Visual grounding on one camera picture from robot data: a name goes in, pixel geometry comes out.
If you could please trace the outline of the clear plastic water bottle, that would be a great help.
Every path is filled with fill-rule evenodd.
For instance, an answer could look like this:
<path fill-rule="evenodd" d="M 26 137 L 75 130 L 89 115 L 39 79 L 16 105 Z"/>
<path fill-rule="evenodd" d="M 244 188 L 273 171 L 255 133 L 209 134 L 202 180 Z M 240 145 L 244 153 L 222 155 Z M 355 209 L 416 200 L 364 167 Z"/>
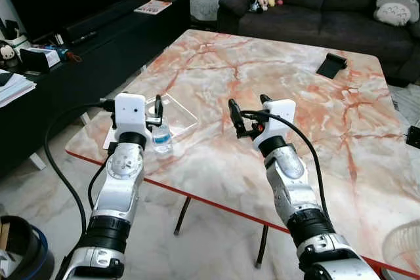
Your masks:
<path fill-rule="evenodd" d="M 151 130 L 153 149 L 160 157 L 171 156 L 174 152 L 171 129 L 166 121 L 154 125 Z"/>

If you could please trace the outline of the black rubbish bin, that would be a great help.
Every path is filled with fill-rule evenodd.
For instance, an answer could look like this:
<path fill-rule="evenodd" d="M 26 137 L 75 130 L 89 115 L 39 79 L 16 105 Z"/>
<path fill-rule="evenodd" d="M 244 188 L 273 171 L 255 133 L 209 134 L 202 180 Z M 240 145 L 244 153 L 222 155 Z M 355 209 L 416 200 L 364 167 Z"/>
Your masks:
<path fill-rule="evenodd" d="M 52 280 L 54 255 L 44 233 L 16 215 L 0 216 L 0 280 Z"/>

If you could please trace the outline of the clear plastic tray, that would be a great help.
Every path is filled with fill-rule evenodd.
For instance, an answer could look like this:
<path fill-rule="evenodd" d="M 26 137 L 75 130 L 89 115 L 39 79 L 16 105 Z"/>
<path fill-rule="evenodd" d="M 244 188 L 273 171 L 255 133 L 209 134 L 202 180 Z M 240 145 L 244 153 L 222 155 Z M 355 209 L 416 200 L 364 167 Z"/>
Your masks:
<path fill-rule="evenodd" d="M 158 115 L 156 111 L 158 107 L 156 106 L 157 99 L 155 96 L 145 100 L 145 118 L 147 120 L 150 118 L 162 118 L 164 125 L 170 131 L 171 142 L 179 142 L 198 125 L 198 118 L 169 93 L 163 94 L 160 100 L 163 109 L 161 115 Z"/>

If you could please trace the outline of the white paper napkin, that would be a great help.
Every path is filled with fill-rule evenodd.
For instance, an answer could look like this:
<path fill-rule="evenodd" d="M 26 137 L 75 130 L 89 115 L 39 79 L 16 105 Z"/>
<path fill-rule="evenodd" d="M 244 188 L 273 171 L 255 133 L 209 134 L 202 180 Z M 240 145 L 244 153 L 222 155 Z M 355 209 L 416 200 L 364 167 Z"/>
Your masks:
<path fill-rule="evenodd" d="M 110 128 L 110 129 L 108 129 L 107 136 L 106 136 L 105 140 L 102 143 L 102 149 L 103 150 L 108 150 L 109 148 L 111 148 L 111 145 L 112 144 L 118 143 L 116 132 L 117 132 L 117 129 L 116 128 Z"/>

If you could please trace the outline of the black TV console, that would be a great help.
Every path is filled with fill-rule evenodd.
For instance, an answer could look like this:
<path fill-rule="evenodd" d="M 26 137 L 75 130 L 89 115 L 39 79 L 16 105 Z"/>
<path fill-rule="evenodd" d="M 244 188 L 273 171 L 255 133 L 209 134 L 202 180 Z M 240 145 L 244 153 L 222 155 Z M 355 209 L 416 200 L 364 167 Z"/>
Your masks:
<path fill-rule="evenodd" d="M 107 96 L 174 43 L 189 28 L 190 10 L 191 0 L 171 0 L 156 15 L 129 11 L 70 48 L 81 61 L 61 62 L 34 77 L 32 91 L 0 108 L 0 178 L 42 148 L 47 127 L 55 135 L 80 112 L 58 115 Z"/>

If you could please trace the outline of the black phone stand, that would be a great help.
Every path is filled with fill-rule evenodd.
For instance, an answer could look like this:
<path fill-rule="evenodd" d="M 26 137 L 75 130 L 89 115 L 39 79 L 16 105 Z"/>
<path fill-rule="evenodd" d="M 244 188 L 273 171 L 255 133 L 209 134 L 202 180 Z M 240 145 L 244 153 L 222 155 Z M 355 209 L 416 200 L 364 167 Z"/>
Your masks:
<path fill-rule="evenodd" d="M 317 70 L 317 74 L 325 78 L 334 79 L 340 70 L 347 68 L 347 58 L 336 55 L 335 53 L 327 53 L 324 61 Z"/>

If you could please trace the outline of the dark grey sofa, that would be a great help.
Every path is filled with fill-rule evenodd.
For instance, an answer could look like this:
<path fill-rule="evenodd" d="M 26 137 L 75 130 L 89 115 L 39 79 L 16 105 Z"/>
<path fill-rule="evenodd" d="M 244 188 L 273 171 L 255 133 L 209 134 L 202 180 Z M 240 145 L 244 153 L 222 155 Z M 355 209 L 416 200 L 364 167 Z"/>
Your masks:
<path fill-rule="evenodd" d="M 379 59 L 390 85 L 403 87 L 420 76 L 420 44 L 409 26 L 391 26 L 375 19 L 377 0 L 282 0 L 256 13 L 250 0 L 219 0 L 221 32 L 288 41 Z"/>

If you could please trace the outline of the red white magazine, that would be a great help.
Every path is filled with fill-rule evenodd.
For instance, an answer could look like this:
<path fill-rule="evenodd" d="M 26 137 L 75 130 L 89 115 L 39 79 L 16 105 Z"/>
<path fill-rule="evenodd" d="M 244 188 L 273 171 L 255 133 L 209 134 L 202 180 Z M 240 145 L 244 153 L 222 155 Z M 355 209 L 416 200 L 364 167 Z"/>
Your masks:
<path fill-rule="evenodd" d="M 167 9 L 171 5 L 172 3 L 168 1 L 149 0 L 147 3 L 136 8 L 134 12 L 143 13 L 147 15 L 158 15 L 159 13 L 161 13 L 163 10 Z"/>

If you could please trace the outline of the black remote control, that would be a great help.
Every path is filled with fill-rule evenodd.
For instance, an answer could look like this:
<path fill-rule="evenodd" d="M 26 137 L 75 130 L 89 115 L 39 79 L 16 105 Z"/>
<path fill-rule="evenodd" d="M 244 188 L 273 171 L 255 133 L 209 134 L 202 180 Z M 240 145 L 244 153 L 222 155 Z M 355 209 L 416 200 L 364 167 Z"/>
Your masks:
<path fill-rule="evenodd" d="M 95 38 L 97 35 L 98 35 L 98 31 L 90 31 L 90 32 L 87 32 L 85 34 L 82 34 L 78 38 L 72 39 L 71 40 L 71 43 L 69 44 L 69 46 L 81 45 L 85 41 L 89 41 L 89 40 Z"/>

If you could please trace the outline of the white lace side table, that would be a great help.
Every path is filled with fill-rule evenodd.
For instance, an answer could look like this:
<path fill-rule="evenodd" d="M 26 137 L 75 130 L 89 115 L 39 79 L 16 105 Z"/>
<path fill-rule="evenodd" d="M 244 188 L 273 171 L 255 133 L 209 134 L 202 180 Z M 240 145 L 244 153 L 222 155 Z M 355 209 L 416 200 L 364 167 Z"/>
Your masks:
<path fill-rule="evenodd" d="M 197 20 L 218 20 L 219 0 L 190 0 L 191 17 Z"/>

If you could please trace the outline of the black power adapter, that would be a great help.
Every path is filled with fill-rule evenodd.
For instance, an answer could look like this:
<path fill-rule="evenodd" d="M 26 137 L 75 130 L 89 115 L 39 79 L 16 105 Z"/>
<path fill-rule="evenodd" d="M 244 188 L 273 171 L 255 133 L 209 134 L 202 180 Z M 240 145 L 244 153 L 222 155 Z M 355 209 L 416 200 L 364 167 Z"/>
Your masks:
<path fill-rule="evenodd" d="M 409 146 L 420 149 L 420 128 L 410 125 L 406 133 L 406 139 Z"/>

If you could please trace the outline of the black white tissue box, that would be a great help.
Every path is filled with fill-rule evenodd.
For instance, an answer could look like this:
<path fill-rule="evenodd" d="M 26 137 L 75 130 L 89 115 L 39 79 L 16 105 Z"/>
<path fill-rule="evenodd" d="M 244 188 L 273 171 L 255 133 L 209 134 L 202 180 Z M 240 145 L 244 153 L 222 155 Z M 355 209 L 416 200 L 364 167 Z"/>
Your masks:
<path fill-rule="evenodd" d="M 20 49 L 19 55 L 28 72 L 50 73 L 51 68 L 61 62 L 59 54 L 51 49 L 37 49 L 37 47 L 28 47 Z"/>

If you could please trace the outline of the white paper stack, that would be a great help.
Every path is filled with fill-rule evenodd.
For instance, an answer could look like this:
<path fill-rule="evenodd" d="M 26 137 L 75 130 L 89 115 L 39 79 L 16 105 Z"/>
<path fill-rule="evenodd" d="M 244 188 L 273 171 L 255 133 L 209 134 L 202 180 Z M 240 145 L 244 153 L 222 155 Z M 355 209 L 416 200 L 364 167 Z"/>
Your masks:
<path fill-rule="evenodd" d="M 12 73 L 0 68 L 0 108 L 36 88 L 36 83 L 23 74 Z"/>

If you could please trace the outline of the grey Totoro plush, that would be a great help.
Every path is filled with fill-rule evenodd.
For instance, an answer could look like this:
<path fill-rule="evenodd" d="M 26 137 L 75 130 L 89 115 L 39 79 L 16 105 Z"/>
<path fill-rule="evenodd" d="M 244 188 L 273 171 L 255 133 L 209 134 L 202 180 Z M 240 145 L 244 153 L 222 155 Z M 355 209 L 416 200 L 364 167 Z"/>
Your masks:
<path fill-rule="evenodd" d="M 391 26 L 407 26 L 420 19 L 417 0 L 376 0 L 374 19 Z"/>

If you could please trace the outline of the small white figurine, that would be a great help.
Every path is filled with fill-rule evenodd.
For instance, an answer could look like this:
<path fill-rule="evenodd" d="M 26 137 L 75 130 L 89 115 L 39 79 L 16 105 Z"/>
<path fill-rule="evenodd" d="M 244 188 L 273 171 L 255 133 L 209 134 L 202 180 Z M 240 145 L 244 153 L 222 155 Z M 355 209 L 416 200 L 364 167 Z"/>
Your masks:
<path fill-rule="evenodd" d="M 9 68 L 17 68 L 19 58 L 15 49 L 9 44 L 0 45 L 0 68 L 9 70 Z"/>

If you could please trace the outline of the black metal table leg frame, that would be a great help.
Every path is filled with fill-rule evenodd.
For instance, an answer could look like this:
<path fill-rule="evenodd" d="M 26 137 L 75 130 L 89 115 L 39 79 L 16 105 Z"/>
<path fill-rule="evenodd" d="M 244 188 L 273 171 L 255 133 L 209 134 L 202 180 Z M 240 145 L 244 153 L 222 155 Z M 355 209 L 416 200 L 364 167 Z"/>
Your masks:
<path fill-rule="evenodd" d="M 192 198 L 187 196 L 186 199 L 185 199 L 185 202 L 181 205 L 180 214 L 178 215 L 177 223 L 176 223 L 176 227 L 174 228 L 173 235 L 176 235 L 176 236 L 180 235 L 181 225 L 183 223 L 183 220 L 184 220 L 185 215 L 186 215 L 186 211 L 187 211 L 191 201 L 192 201 Z M 269 229 L 270 229 L 270 226 L 267 226 L 267 225 L 262 226 L 260 249 L 258 251 L 258 254 L 257 254 L 256 259 L 255 259 L 255 264 L 254 264 L 256 269 L 261 269 L 261 267 L 263 265 L 263 260 L 264 260 L 264 256 L 265 256 L 265 249 L 267 247 Z"/>

